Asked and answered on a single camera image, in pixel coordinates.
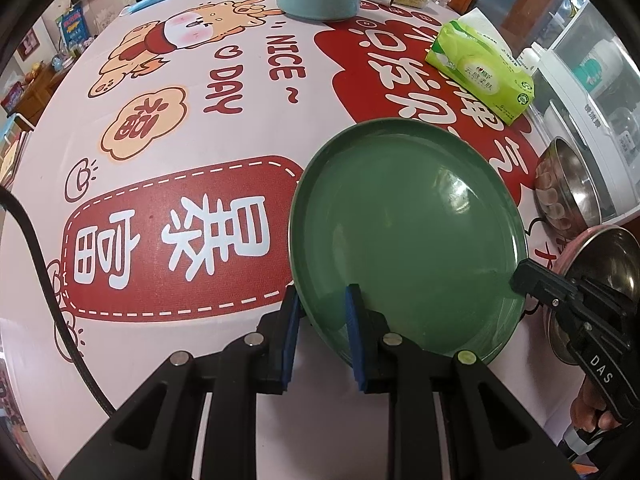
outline metal bolt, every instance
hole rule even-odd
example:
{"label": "metal bolt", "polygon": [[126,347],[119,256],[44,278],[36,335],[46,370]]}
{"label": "metal bolt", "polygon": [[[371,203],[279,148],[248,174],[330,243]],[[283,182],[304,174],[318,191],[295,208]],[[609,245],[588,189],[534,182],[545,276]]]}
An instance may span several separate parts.
{"label": "metal bolt", "polygon": [[171,357],[169,357],[169,362],[174,366],[182,366],[187,364],[190,357],[191,356],[189,355],[189,352],[178,350],[177,352],[171,354]]}
{"label": "metal bolt", "polygon": [[244,336],[244,344],[248,346],[258,346],[264,342],[264,336],[260,332],[251,332]]}
{"label": "metal bolt", "polygon": [[382,342],[387,346],[398,346],[402,344],[402,336],[389,332],[382,336]]}
{"label": "metal bolt", "polygon": [[460,361],[463,365],[472,365],[474,364],[478,358],[476,354],[474,354],[471,350],[461,350],[458,352],[458,361]]}

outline tissue pack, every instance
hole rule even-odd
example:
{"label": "tissue pack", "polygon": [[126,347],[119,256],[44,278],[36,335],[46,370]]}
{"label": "tissue pack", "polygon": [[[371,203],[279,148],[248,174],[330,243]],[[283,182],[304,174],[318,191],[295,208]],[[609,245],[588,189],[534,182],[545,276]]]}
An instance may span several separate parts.
{"label": "tissue pack", "polygon": [[533,100],[533,80],[513,59],[493,26],[494,34],[484,34],[463,18],[442,26],[427,63],[475,95],[505,124],[511,124]]}

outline cartoon dog face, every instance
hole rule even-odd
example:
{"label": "cartoon dog face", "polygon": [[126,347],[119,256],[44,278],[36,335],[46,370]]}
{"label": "cartoon dog face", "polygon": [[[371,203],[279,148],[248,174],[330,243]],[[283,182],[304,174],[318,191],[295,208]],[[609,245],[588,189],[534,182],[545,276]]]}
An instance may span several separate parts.
{"label": "cartoon dog face", "polygon": [[263,25],[267,16],[283,14],[280,9],[258,5],[263,1],[204,4],[179,12],[165,22],[137,27],[124,37],[100,69],[100,79],[89,90],[89,97],[107,93],[129,74],[138,77],[154,72],[167,62],[160,57],[164,54],[220,41],[248,27]]}

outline stainless steel bowl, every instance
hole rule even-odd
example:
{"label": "stainless steel bowl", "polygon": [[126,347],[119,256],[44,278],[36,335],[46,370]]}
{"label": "stainless steel bowl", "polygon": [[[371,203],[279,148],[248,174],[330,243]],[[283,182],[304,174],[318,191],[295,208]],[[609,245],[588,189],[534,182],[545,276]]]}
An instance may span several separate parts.
{"label": "stainless steel bowl", "polygon": [[536,202],[558,234],[572,240],[602,223],[598,196],[582,159],[556,137],[536,168]]}
{"label": "stainless steel bowl", "polygon": [[[568,278],[583,276],[605,283],[634,303],[640,300],[640,246],[634,236],[616,225],[588,229],[565,247],[554,271]],[[569,338],[558,326],[552,308],[543,307],[546,338],[556,357],[575,365],[566,344]]]}

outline green plate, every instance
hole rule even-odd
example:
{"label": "green plate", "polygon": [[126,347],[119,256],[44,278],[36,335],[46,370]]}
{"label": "green plate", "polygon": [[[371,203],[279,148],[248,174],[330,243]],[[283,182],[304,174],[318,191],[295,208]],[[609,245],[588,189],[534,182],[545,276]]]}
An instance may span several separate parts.
{"label": "green plate", "polygon": [[391,330],[484,362],[507,343],[524,298],[509,278],[527,257],[522,220],[495,170],[466,142],[415,120],[356,124],[316,154],[289,219],[289,260],[322,338],[351,362],[345,287]]}

